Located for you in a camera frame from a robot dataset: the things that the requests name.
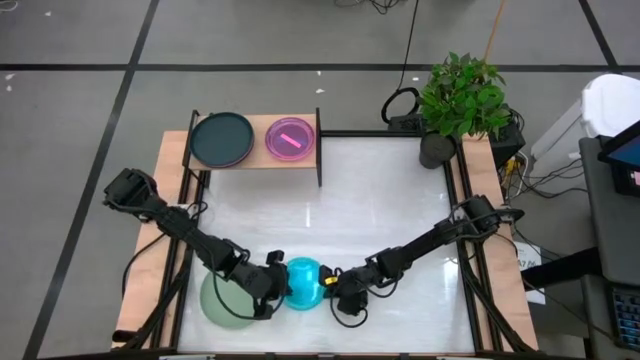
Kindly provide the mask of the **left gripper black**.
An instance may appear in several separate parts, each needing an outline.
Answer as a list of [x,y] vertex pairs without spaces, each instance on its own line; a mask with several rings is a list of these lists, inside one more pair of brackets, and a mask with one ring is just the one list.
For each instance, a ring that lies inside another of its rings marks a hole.
[[234,268],[234,281],[253,298],[275,300],[286,298],[293,292],[287,266],[282,263],[284,252],[274,250],[267,254],[266,265],[249,261],[248,251],[240,252],[240,260]]

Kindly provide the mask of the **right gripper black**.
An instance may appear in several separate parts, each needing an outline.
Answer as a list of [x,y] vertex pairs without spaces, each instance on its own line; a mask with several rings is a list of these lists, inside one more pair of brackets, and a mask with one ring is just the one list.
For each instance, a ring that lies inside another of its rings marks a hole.
[[327,266],[320,266],[318,283],[322,289],[322,298],[329,298],[332,289],[332,297],[338,299],[367,300],[366,285],[373,279],[373,271],[369,268],[352,268],[343,271],[336,268],[334,271]]

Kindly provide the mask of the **transparent teal plate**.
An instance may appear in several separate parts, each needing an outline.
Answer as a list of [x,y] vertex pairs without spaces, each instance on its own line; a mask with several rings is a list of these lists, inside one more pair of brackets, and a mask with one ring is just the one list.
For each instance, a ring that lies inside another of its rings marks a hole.
[[285,304],[297,311],[310,310],[322,301],[322,289],[318,283],[318,274],[311,270],[289,269],[289,284],[293,290],[285,298]]
[[320,264],[308,257],[297,257],[287,264],[289,287],[292,293],[289,298],[300,306],[315,303],[323,299],[324,287],[319,283]]

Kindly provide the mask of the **dark teal plate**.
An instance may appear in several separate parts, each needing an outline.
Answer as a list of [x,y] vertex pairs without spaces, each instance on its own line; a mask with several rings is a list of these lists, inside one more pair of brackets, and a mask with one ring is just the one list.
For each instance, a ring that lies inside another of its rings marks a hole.
[[226,168],[242,162],[252,151],[255,134],[249,120],[237,113],[210,114],[193,128],[191,154],[203,165]]

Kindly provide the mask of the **light green plate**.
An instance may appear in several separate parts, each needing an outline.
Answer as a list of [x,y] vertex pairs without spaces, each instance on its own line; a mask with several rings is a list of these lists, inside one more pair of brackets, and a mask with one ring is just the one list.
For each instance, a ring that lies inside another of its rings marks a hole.
[[226,329],[242,329],[253,323],[253,298],[234,282],[208,273],[200,287],[200,307],[205,317]]

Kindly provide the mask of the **wooden table side board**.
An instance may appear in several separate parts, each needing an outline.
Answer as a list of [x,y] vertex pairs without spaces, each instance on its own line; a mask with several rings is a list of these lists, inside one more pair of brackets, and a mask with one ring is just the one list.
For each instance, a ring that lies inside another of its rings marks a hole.
[[[457,195],[464,195],[462,181],[468,180],[472,193],[486,196],[494,207],[502,205],[504,199],[489,139],[463,137],[462,153],[465,155],[465,162],[452,163]],[[496,235],[484,242],[484,255],[494,304],[523,342],[537,349],[517,249],[508,225],[503,225]]]
[[[191,200],[195,188],[190,176],[184,173],[183,155],[187,143],[185,131],[166,131],[163,134],[156,159],[153,178],[157,183],[159,195],[168,203],[179,202],[180,190],[187,188],[187,198]],[[151,315],[159,302],[162,291],[167,288],[178,270],[168,263],[175,259],[182,262],[184,247],[178,247],[178,253],[170,253],[171,241],[161,235],[155,223],[140,226],[135,251],[140,256],[133,262],[126,282],[116,328],[123,331],[136,331]]]

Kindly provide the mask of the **black plant pot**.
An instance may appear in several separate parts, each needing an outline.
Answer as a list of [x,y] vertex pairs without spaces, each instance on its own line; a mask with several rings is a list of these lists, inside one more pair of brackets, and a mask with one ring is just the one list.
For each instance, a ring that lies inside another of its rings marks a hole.
[[425,134],[420,141],[419,162],[427,169],[436,169],[456,154],[456,142],[438,132]]

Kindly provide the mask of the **small black power box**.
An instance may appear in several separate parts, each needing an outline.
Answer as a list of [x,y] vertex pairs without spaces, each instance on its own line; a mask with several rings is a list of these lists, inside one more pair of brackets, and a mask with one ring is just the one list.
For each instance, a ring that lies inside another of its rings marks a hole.
[[424,132],[423,119],[419,114],[394,116],[389,119],[388,130],[422,134]]

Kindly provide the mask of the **white paper label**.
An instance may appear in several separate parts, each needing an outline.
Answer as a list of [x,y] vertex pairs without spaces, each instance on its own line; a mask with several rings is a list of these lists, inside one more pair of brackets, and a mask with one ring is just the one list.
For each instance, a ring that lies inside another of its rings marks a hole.
[[[538,246],[522,242],[515,242],[515,246],[517,248],[518,264],[521,271],[542,264],[542,252]],[[526,298],[529,303],[538,305],[546,304],[546,297],[543,289],[527,290]]]

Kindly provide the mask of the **black power supply box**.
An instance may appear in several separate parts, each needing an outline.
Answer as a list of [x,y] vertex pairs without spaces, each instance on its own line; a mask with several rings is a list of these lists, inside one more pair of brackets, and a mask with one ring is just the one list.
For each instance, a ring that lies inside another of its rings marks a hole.
[[509,109],[511,118],[508,123],[499,129],[498,133],[490,132],[489,141],[494,159],[495,168],[499,169],[507,161],[515,156],[526,144],[522,135],[524,119],[514,109]]

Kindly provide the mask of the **green leafy plant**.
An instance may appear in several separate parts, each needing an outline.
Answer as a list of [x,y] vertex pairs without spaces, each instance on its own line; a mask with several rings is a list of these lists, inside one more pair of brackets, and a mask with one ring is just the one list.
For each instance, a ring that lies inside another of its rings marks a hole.
[[451,52],[443,63],[434,65],[420,91],[426,129],[452,137],[498,135],[512,120],[505,85],[495,66]]

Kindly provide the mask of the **black desk leg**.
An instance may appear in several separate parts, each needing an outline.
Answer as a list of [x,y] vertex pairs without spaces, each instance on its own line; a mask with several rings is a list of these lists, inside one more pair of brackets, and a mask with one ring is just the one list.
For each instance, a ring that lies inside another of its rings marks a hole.
[[520,272],[527,290],[541,289],[578,280],[585,275],[602,275],[599,250],[596,247],[534,266]]

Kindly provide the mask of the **grey desk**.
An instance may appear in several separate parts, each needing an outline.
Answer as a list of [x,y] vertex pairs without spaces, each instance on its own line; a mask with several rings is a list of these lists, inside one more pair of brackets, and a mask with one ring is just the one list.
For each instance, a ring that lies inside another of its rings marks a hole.
[[640,198],[616,192],[599,139],[583,138],[579,149],[602,268],[581,279],[592,349],[597,360],[640,360],[640,343],[621,346],[613,315],[615,288],[640,296]]

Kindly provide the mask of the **black keyboard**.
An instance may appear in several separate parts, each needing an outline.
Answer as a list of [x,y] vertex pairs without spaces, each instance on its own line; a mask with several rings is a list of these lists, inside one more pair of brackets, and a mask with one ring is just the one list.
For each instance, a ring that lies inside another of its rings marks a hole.
[[608,300],[618,346],[640,352],[640,287],[609,285]]

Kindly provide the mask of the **white lidded waste bin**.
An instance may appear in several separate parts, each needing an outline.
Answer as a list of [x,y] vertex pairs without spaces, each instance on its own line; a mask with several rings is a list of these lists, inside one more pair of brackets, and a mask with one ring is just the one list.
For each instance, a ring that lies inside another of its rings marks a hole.
[[529,174],[541,177],[580,158],[579,140],[615,137],[640,120],[640,80],[605,74],[591,80],[569,109],[531,146]]

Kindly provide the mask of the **wooden shelf with black frame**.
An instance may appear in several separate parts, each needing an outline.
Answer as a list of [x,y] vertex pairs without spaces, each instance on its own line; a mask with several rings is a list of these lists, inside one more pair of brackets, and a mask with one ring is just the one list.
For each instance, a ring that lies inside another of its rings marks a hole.
[[201,164],[189,150],[193,128],[208,115],[202,116],[197,111],[192,112],[183,159],[184,167],[198,171],[314,168],[318,170],[317,176],[322,176],[319,111],[314,114],[242,115],[249,120],[254,129],[254,146],[242,162],[226,168],[207,167]]

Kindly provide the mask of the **black metal table frame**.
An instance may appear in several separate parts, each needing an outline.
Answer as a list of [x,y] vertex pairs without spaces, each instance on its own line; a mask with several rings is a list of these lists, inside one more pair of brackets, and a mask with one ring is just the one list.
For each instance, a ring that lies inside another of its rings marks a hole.
[[[321,145],[322,143],[331,139],[383,139],[386,142],[391,142],[394,139],[415,140],[416,138],[417,136],[410,132],[393,132],[383,130],[323,130],[321,132]],[[454,201],[460,197],[457,195],[456,185],[454,184],[454,169],[452,167],[452,163],[454,161],[457,161],[461,164],[465,162],[465,155],[462,153],[462,149],[452,161],[444,165],[444,177],[447,183],[447,195],[450,201]],[[210,183],[211,174],[209,173],[209,171],[197,171],[195,175],[191,175],[189,169],[186,167],[184,167],[184,173],[190,176],[191,184],[195,188],[193,198],[191,199],[195,200],[200,196],[198,189]],[[471,191],[470,183],[468,180],[463,180],[462,183],[464,186],[464,192]],[[180,190],[179,202],[182,203],[187,200],[189,200],[187,198],[187,188],[183,187]],[[179,246],[180,245],[176,244],[175,241],[171,240],[170,253],[172,255],[176,255],[178,253]],[[175,269],[176,265],[184,265],[187,263],[187,258],[190,256],[190,248],[188,246],[183,247],[184,253],[182,262],[178,263],[175,259],[171,260],[168,263],[171,268]],[[489,291],[492,295],[486,268],[484,245],[480,247],[480,249],[477,251],[477,254],[482,255],[484,259],[482,261],[474,259],[472,261],[472,267],[476,272],[485,272],[479,277],[479,280],[486,283],[486,290]],[[124,280],[125,285],[127,282],[128,274],[129,272],[127,273]],[[167,290],[168,287],[162,291],[162,296],[157,304],[161,302]],[[155,327],[161,332],[160,344],[162,346],[171,346],[172,342],[179,337],[179,325],[182,321],[180,316],[183,314],[182,306],[184,305],[185,296],[186,291],[184,289],[180,289],[176,294],[174,294],[174,296],[171,297],[167,307],[159,316],[158,322],[155,324]],[[479,344],[482,345],[485,349],[496,350],[498,349],[498,347],[502,347],[505,351],[511,352],[513,348],[508,342],[508,338],[506,335],[491,334],[492,331],[496,331],[498,329],[497,321],[492,319],[489,315],[489,312],[480,306],[480,298],[477,295],[474,295],[470,300],[467,301],[467,303],[471,306],[470,320],[471,324],[477,328],[474,334],[479,337]]]

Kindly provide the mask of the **tablet screen with black frame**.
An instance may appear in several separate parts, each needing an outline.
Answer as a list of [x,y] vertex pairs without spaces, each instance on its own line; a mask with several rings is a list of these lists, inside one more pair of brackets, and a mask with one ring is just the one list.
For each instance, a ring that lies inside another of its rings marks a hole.
[[640,198],[640,120],[615,137],[599,139],[598,160],[609,165],[616,192]]

